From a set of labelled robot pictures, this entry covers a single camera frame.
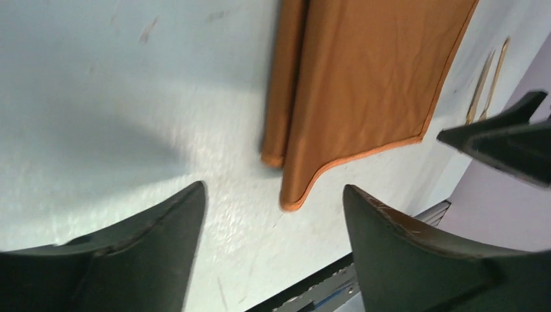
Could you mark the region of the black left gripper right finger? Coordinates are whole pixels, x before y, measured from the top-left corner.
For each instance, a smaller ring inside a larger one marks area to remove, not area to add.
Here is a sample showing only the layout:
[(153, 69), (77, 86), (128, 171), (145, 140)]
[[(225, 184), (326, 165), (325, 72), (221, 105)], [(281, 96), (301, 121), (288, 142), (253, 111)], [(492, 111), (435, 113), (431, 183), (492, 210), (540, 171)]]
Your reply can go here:
[(355, 185), (342, 193), (367, 311), (549, 311), (550, 252), (466, 239)]

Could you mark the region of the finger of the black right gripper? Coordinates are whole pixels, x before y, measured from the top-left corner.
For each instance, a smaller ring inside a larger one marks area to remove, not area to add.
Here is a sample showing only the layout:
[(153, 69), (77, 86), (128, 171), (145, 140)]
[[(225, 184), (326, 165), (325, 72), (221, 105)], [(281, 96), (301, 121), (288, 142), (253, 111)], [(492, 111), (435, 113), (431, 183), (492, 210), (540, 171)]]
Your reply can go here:
[(550, 118), (530, 123), (548, 92), (531, 90), (492, 118), (442, 130), (437, 140), (542, 188), (550, 187)]

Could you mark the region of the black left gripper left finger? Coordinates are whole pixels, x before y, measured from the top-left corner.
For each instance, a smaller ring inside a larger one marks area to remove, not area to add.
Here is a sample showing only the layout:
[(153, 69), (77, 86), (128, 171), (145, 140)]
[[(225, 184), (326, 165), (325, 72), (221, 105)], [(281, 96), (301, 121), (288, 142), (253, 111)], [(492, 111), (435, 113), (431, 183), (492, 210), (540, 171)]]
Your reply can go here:
[(206, 201), (196, 181), (66, 244), (3, 252), (1, 310), (182, 310)]

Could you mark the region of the orange cloth napkin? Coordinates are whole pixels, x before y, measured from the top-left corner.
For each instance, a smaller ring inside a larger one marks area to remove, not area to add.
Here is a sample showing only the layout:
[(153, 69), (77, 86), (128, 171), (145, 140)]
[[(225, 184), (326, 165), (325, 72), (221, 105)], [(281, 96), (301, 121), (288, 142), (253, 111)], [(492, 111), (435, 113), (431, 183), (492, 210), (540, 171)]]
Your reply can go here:
[(426, 134), (476, 1), (283, 1), (261, 160), (298, 210), (332, 167)]

